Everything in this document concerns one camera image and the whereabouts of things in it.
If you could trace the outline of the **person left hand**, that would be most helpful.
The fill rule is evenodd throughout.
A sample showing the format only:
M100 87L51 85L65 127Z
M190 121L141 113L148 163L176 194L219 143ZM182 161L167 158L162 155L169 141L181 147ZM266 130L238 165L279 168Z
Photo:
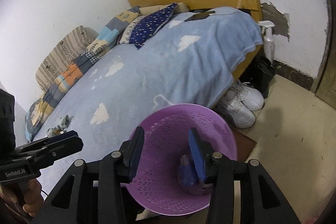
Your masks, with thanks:
M24 193L25 204L19 206L17 196L4 186L1 186L1 198L11 206L16 206L16 210L20 213L25 212L31 217L35 217L41 209L44 199L42 197L42 186L35 178L28 182L29 189Z

